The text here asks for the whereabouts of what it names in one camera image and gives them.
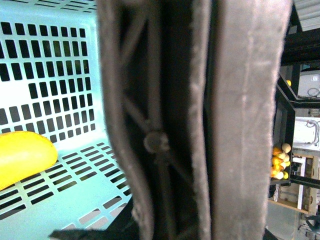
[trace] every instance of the crate slot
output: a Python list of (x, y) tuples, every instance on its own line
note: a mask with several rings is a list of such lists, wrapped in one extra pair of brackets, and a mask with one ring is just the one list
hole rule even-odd
[(37, 197), (37, 198), (31, 200), (31, 204), (32, 205), (37, 204), (37, 203), (39, 203), (39, 202), (41, 202), (41, 201), (43, 201), (43, 200), (45, 200), (45, 199), (47, 199), (47, 198), (49, 198), (49, 197), (51, 197), (53, 195), (54, 195), (53, 192), (48, 192), (45, 195), (42, 195), (40, 197)]
[[(44, 70), (44, 66), (43, 63), (40, 61), (37, 61), (35, 63), (35, 69), (36, 69), (36, 74), (38, 76), (39, 79), (43, 79), (45, 77), (45, 70)], [(43, 95), (43, 97), (48, 97), (48, 90), (46, 88), (47, 93), (45, 95)]]
[(71, 223), (68, 226), (66, 226), (65, 228), (63, 228), (63, 230), (71, 230), (71, 229), (75, 229), (75, 228), (76, 228), (76, 226), (73, 223)]
[(42, 46), (43, 46), (44, 56), (45, 56), (46, 58), (51, 58), (52, 55), (51, 55), (50, 42), (49, 42), (48, 40), (43, 40), (43, 41), (42, 41)]
[(108, 219), (104, 216), (102, 218), (100, 218), (98, 221), (96, 221), (95, 223), (91, 224), (90, 226), (88, 226), (86, 229), (100, 229), (102, 228), (105, 224), (108, 223)]
[(129, 196), (131, 194), (130, 189), (123, 192), (124, 195)]
[(104, 146), (101, 148), (101, 150), (104, 151), (104, 150), (108, 150), (109, 148), (110, 148), (109, 146)]
[(1, 22), (1, 28), (4, 35), (12, 35), (10, 22)]
[(63, 110), (65, 112), (70, 110), (69, 101), (67, 97), (62, 98)]
[(72, 178), (71, 175), (67, 175), (67, 176), (64, 176), (63, 178), (60, 178), (60, 179), (54, 181), (53, 184), (54, 185), (62, 184), (63, 182), (65, 182), (71, 178)]
[(61, 27), (61, 35), (62, 37), (68, 37), (68, 28), (65, 26)]
[(64, 56), (70, 57), (71, 56), (71, 49), (70, 49), (70, 44), (68, 41), (63, 41), (63, 49), (64, 49)]
[(31, 123), (27, 123), (25, 125), (26, 127), (26, 130), (29, 131), (29, 132), (35, 132), (35, 127), (34, 127), (34, 124), (31, 122)]
[(90, 81), (90, 77), (88, 76), (85, 78), (85, 88), (87, 91), (91, 90), (91, 81)]
[(81, 153), (85, 153), (85, 152), (87, 152), (87, 151), (89, 151), (89, 150), (92, 150), (92, 149), (94, 149), (94, 148), (95, 148), (94, 146), (90, 146), (90, 147), (87, 147), (87, 148), (85, 148), (85, 149), (80, 150), (80, 152), (81, 152)]
[(57, 73), (59, 77), (65, 75), (64, 63), (62, 61), (56, 61), (56, 68), (57, 68)]
[(81, 128), (80, 128), (80, 127), (78, 127), (78, 128), (75, 129), (75, 134), (76, 134), (77, 136), (81, 134)]
[(74, 131), (72, 130), (69, 130), (67, 133), (69, 138), (72, 138), (74, 136)]
[(16, 59), (18, 58), (16, 45), (14, 40), (5, 40), (6, 49), (8, 51), (9, 58)]
[(86, 95), (87, 96), (87, 100), (88, 100), (88, 106), (92, 106), (93, 102), (92, 102), (92, 94), (89, 93)]
[(87, 43), (85, 41), (81, 42), (82, 56), (88, 56)]
[(14, 25), (17, 35), (25, 35), (24, 25), (22, 23), (15, 23)]
[(66, 172), (67, 172), (67, 170), (64, 169), (64, 170), (62, 170), (62, 171), (59, 171), (59, 172), (56, 172), (56, 173), (50, 175), (49, 178), (50, 178), (50, 179), (54, 179), (54, 178), (56, 178), (56, 177), (58, 177), (58, 176), (60, 176), (60, 175), (62, 175), (62, 174), (65, 174)]
[(89, 153), (85, 154), (85, 156), (86, 156), (86, 157), (90, 157), (90, 156), (92, 156), (92, 155), (94, 155), (94, 154), (97, 154), (97, 153), (99, 153), (99, 151), (98, 151), (98, 150), (94, 150), (94, 151), (92, 151), (92, 152), (89, 152)]
[(78, 86), (78, 91), (79, 92), (83, 92), (84, 85), (83, 85), (83, 82), (82, 82), (82, 78), (77, 78), (76, 82), (77, 82), (77, 86)]
[(57, 124), (58, 130), (61, 130), (64, 128), (64, 122), (63, 122), (62, 116), (58, 116), (56, 118), (56, 124)]
[(28, 182), (28, 181), (30, 181), (30, 180), (32, 180), (32, 179), (37, 178), (37, 177), (41, 177), (41, 174), (40, 174), (40, 173), (37, 173), (37, 174), (34, 174), (34, 175), (32, 175), (32, 176), (26, 177), (25, 179), (21, 180), (20, 182), (21, 182), (21, 183), (25, 183), (25, 182)]
[(82, 2), (82, 1), (70, 1), (70, 3), (75, 3), (75, 4), (83, 4), (83, 5), (88, 5), (89, 3)]
[(87, 175), (84, 175), (84, 176), (80, 177), (80, 180), (84, 181), (84, 180), (87, 180), (87, 179), (89, 179), (89, 178), (91, 178), (91, 177), (93, 177), (95, 175), (97, 175), (97, 173), (95, 171), (93, 171), (93, 172), (90, 172)]
[[(46, 63), (46, 70), (48, 73), (48, 77), (54, 77), (55, 76), (55, 67), (54, 67), (54, 63), (52, 61), (47, 61)], [(51, 88), (51, 94), (54, 95), (58, 95), (58, 93), (54, 94), (54, 92), (52, 92), (52, 88)]]
[(108, 169), (110, 169), (110, 168), (112, 168), (112, 167), (114, 167), (115, 165), (113, 164), (113, 163), (110, 163), (110, 164), (108, 164), (108, 165), (106, 165), (106, 166), (103, 166), (103, 167), (101, 167), (99, 170), (101, 171), (101, 172), (104, 172), (104, 171), (106, 171), (106, 170), (108, 170)]
[(66, 6), (74, 7), (74, 8), (83, 8), (83, 6), (66, 4)]
[(83, 165), (85, 165), (85, 164), (87, 164), (85, 161), (82, 161), (82, 162), (80, 162), (80, 163), (78, 163), (78, 164), (76, 164), (76, 165), (73, 165), (72, 167), (70, 167), (72, 170), (74, 170), (74, 169), (76, 169), (76, 168), (79, 168), (79, 167), (81, 167), (81, 166), (83, 166)]
[(94, 121), (95, 120), (95, 113), (94, 113), (93, 109), (89, 110), (89, 118), (90, 118), (90, 121)]
[(73, 70), (73, 66), (72, 66), (72, 61), (68, 60), (68, 61), (65, 62), (65, 64), (66, 64), (66, 74), (68, 76), (73, 75), (74, 74), (74, 70)]
[(14, 80), (22, 80), (22, 74), (19, 63), (11, 63)]
[(4, 58), (5, 58), (5, 55), (0, 42), (0, 59), (4, 59)]
[(100, 154), (100, 155), (98, 155), (98, 156), (94, 156), (94, 157), (90, 158), (89, 160), (90, 160), (91, 162), (94, 162), (94, 161), (96, 161), (96, 160), (98, 160), (98, 159), (100, 159), (100, 158), (102, 158), (102, 157), (103, 157), (103, 155)]
[(83, 127), (83, 133), (85, 134), (87, 132), (89, 132), (89, 127), (88, 126), (84, 126)]
[(17, 3), (23, 3), (23, 4), (27, 4), (27, 1), (22, 1), (22, 0), (10, 0), (12, 2), (17, 2)]
[(122, 173), (122, 174), (116, 176), (115, 178), (111, 179), (110, 181), (112, 183), (116, 183), (116, 182), (120, 181), (121, 179), (123, 179), (124, 177), (125, 177), (125, 174)]
[(26, 40), (19, 40), (19, 47), (21, 56), (25, 58), (30, 58), (29, 49), (28, 49), (28, 43)]
[(73, 56), (79, 57), (79, 47), (78, 47), (77, 41), (72, 41), (72, 49), (73, 49)]
[(53, 41), (53, 49), (54, 49), (54, 54), (56, 57), (61, 57), (61, 48), (60, 48), (60, 43), (59, 41)]
[(74, 156), (76, 156), (76, 155), (78, 155), (76, 152), (74, 152), (74, 153), (71, 153), (71, 154), (69, 154), (69, 155), (66, 155), (66, 156), (63, 156), (62, 157), (62, 159), (69, 159), (69, 158), (72, 158), (72, 157), (74, 157)]
[(50, 4), (59, 4), (58, 2), (49, 1), (49, 0), (38, 0), (38, 1), (43, 3), (50, 3)]
[(10, 81), (9, 72), (5, 63), (0, 63), (0, 77), (2, 82)]
[(85, 224), (87, 222), (89, 222), (90, 220), (94, 219), (96, 216), (98, 216), (101, 213), (101, 211), (96, 208), (95, 210), (89, 212), (88, 214), (84, 215), (83, 217), (81, 217), (79, 219), (79, 222), (81, 224)]
[(10, 128), (4, 128), (4, 129), (2, 129), (2, 133), (3, 133), (3, 134), (5, 134), (5, 133), (10, 133), (10, 132), (11, 132)]
[(119, 169), (114, 169), (114, 170), (112, 170), (112, 171), (110, 171), (110, 172), (107, 172), (106, 174), (104, 174), (107, 178), (109, 178), (109, 177), (111, 177), (112, 175), (114, 175), (114, 174), (116, 174), (116, 173), (118, 173), (118, 172), (120, 172), (120, 170)]
[(23, 114), (24, 120), (31, 119), (31, 112), (30, 112), (29, 105), (28, 104), (22, 105), (21, 109), (22, 109), (22, 114)]
[(36, 186), (36, 185), (39, 185), (39, 184), (41, 184), (41, 183), (44, 183), (44, 182), (45, 182), (45, 180), (42, 178), (42, 179), (39, 179), (39, 180), (34, 181), (34, 182), (32, 182), (32, 183), (29, 183), (29, 184), (27, 184), (27, 185), (24, 185), (23, 188), (24, 188), (25, 190), (27, 190), (27, 189), (29, 189), (29, 188), (32, 188), (32, 187), (34, 187), (34, 186)]
[(11, 209), (9, 211), (5, 211), (4, 213), (0, 213), (0, 221), (8, 218), (14, 214), (17, 214), (18, 212), (20, 212), (24, 209), (26, 209), (26, 205), (23, 204), (23, 205), (15, 207), (14, 209)]
[(35, 190), (32, 190), (32, 191), (28, 192), (28, 193), (27, 193), (27, 196), (28, 196), (28, 197), (32, 197), (33, 195), (36, 195), (36, 194), (38, 194), (38, 193), (41, 193), (42, 191), (44, 191), (44, 190), (46, 190), (46, 189), (48, 189), (48, 188), (49, 188), (48, 185), (44, 185), (44, 186), (42, 186), (42, 187), (40, 187), (40, 188), (38, 188), (38, 189), (35, 189)]
[(2, 204), (0, 204), (0, 210), (5, 209), (5, 208), (7, 208), (7, 207), (9, 207), (9, 206), (11, 206), (13, 204), (16, 204), (16, 203), (20, 202), (20, 201), (22, 201), (22, 198), (19, 196), (19, 197), (16, 197), (14, 199), (11, 199), (11, 200), (9, 200), (9, 201), (7, 201), (5, 203), (2, 203)]
[(52, 37), (58, 37), (58, 28), (56, 26), (50, 26)]
[(34, 58), (41, 58), (41, 52), (39, 42), (37, 40), (31, 40), (32, 52)]
[(111, 199), (110, 201), (107, 201), (103, 204), (103, 207), (105, 209), (110, 208), (111, 206), (115, 205), (116, 203), (120, 202), (122, 198), (120, 196), (116, 196), (115, 198)]
[(23, 129), (23, 127), (21, 125), (19, 125), (19, 126), (15, 126), (14, 130), (15, 131), (23, 131), (24, 129)]
[(83, 174), (83, 173), (85, 173), (85, 172), (87, 172), (87, 171), (89, 171), (89, 170), (91, 170), (91, 169), (92, 169), (92, 167), (87, 166), (87, 167), (85, 167), (85, 168), (83, 168), (83, 169), (81, 169), (81, 170), (79, 170), (79, 171), (76, 171), (75, 174), (76, 174), (76, 175), (80, 175), (80, 174)]
[(34, 79), (35, 76), (34, 76), (33, 67), (32, 67), (31, 62), (25, 62), (23, 64), (23, 66), (24, 66), (24, 71), (25, 71), (26, 78), (27, 79)]
[(64, 186), (59, 187), (57, 190), (58, 190), (59, 192), (62, 192), (62, 191), (64, 191), (64, 190), (67, 190), (68, 188), (71, 188), (72, 186), (74, 186), (74, 185), (76, 185), (76, 184), (77, 184), (76, 181), (72, 181), (72, 182), (70, 182), (70, 183), (68, 183), (68, 184), (66, 184), (66, 185), (64, 185)]
[(116, 187), (120, 190), (126, 186), (128, 186), (128, 183), (127, 183), (127, 181), (124, 181), (124, 182), (120, 183), (119, 185), (117, 185)]
[(113, 153), (114, 153), (114, 151), (112, 149), (105, 152), (105, 154), (108, 154), (108, 155), (113, 154)]
[(101, 160), (101, 161), (96, 162), (94, 165), (95, 165), (96, 167), (98, 167), (98, 166), (100, 166), (100, 165), (102, 165), (102, 164), (105, 164), (105, 163), (107, 163), (107, 162), (109, 162), (108, 159), (103, 159), (103, 160)]
[(82, 157), (77, 157), (77, 158), (75, 158), (75, 159), (72, 159), (72, 160), (69, 160), (69, 161), (67, 161), (66, 163), (67, 164), (73, 164), (73, 163), (75, 163), (75, 162), (77, 162), (77, 161), (79, 161), (79, 160), (81, 160), (82, 159)]
[(46, 173), (51, 173), (55, 170), (58, 170), (60, 168), (62, 168), (63, 166), (61, 164), (58, 164), (58, 165), (54, 165), (53, 167), (50, 167), (49, 169), (45, 170)]
[(79, 125), (80, 124), (80, 118), (79, 118), (79, 113), (75, 112), (73, 114), (73, 118), (74, 118), (74, 125)]
[(55, 131), (55, 124), (53, 118), (47, 119), (46, 124), (50, 133)]
[(6, 115), (6, 110), (4, 108), (0, 108), (0, 125), (8, 124), (8, 119)]
[(53, 109), (56, 114), (61, 113), (60, 101), (59, 99), (53, 100)]
[(71, 27), (71, 37), (77, 37), (77, 29), (75, 27)]
[(46, 25), (40, 25), (40, 34), (41, 36), (48, 36), (48, 29)]
[(19, 191), (17, 189), (15, 189), (13, 191), (9, 191), (9, 192), (7, 192), (5, 194), (2, 194), (2, 195), (0, 195), (0, 201), (3, 200), (3, 199), (11, 197), (11, 196), (17, 194), (18, 192)]
[(85, 95), (79, 96), (80, 108), (84, 108), (86, 106)]
[(29, 83), (29, 92), (31, 99), (37, 99), (38, 98), (38, 91), (35, 83)]
[(12, 184), (10, 186), (7, 186), (5, 189), (1, 190), (2, 192), (9, 190), (10, 188), (16, 186), (15, 184)]
[(119, 215), (119, 213), (125, 208), (125, 206), (127, 205), (127, 203), (123, 203), (120, 206), (118, 206), (116, 209), (112, 210), (110, 212), (111, 216), (116, 217)]
[(36, 126), (38, 128), (38, 133), (39, 134), (45, 134), (46, 133), (46, 128), (45, 128), (44, 121), (37, 121), (36, 122)]
[(87, 112), (86, 112), (86, 111), (82, 111), (82, 112), (81, 112), (81, 119), (82, 119), (82, 123), (83, 123), (83, 124), (85, 124), (86, 122), (88, 122)]
[(65, 140), (66, 134), (64, 132), (59, 133), (59, 139), (60, 139), (60, 141)]

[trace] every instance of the black metal rack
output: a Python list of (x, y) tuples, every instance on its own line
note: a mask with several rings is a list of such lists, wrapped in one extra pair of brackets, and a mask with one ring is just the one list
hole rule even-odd
[[(296, 33), (290, 33), (290, 28), (296, 26)], [(302, 31), (299, 17), (295, 8), (292, 7), (290, 24), (285, 37), (284, 51), (281, 57), (281, 66), (292, 66), (291, 86), (288, 85), (286, 79), (281, 76), (277, 82), (277, 90), (275, 99), (278, 105), (279, 101), (285, 99), (287, 110), (290, 109), (290, 116), (287, 118), (286, 129), (281, 133), (285, 133), (285, 141), (292, 145), (294, 127), (295, 127), (295, 109), (298, 108), (320, 108), (320, 98), (299, 98), (298, 89), (300, 81), (301, 64), (317, 64), (320, 63), (320, 28), (309, 31)], [(297, 183), (305, 186), (320, 189), (320, 180), (308, 177), (300, 177), (290, 175), (287, 180), (272, 180), (271, 184), (289, 184)]]
[[(294, 142), (295, 118), (296, 112), (294, 106), (290, 103), (288, 97), (277, 84), (275, 92), (275, 114), (273, 119), (273, 146), (281, 148), (282, 144), (287, 143), (290, 146)], [(289, 152), (290, 162), (292, 161), (292, 151)], [(291, 172), (290, 166), (284, 169), (287, 173)], [(288, 184), (288, 179), (272, 179), (270, 184)]]

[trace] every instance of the cable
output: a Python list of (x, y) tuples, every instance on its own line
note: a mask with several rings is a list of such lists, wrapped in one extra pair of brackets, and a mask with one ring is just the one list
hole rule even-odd
[(319, 126), (319, 122), (315, 121), (315, 120), (300, 120), (300, 119), (296, 119), (296, 121), (298, 122), (306, 122), (306, 127), (307, 128), (313, 128), (315, 127), (315, 134), (314, 134), (314, 140), (313, 142), (295, 142), (295, 144), (298, 145), (317, 145), (319, 143), (319, 132), (320, 132), (320, 126)]
[[(316, 94), (310, 94), (311, 90), (316, 90)], [(307, 91), (307, 93), (308, 93), (308, 95), (306, 95), (306, 96), (298, 95), (298, 98), (301, 98), (301, 99), (319, 99), (318, 98), (318, 95), (320, 94), (320, 90), (319, 89), (317, 89), (315, 87), (312, 87)]]
[(302, 102), (298, 102), (298, 101), (290, 101), (291, 103), (296, 103), (296, 104), (320, 104), (320, 101), (302, 101)]

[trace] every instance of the black tray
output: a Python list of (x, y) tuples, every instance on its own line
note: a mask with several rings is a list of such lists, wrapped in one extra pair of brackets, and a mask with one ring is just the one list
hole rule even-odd
[[(273, 146), (281, 148), (282, 144), (287, 143), (291, 146), (291, 151), (288, 153), (290, 162), (292, 163), (292, 145), (294, 142), (296, 112), (294, 107), (288, 100), (287, 96), (276, 85), (275, 93), (275, 115), (273, 119)], [(271, 179), (270, 184), (288, 184), (290, 183), (291, 164), (285, 168), (289, 174), (288, 179)]]

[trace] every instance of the plastic crate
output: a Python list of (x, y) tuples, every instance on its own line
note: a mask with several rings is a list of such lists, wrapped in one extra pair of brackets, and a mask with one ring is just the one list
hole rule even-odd
[(131, 198), (104, 123), (96, 5), (0, 1), (0, 133), (34, 131), (58, 162), (0, 191), (0, 239), (106, 229)]

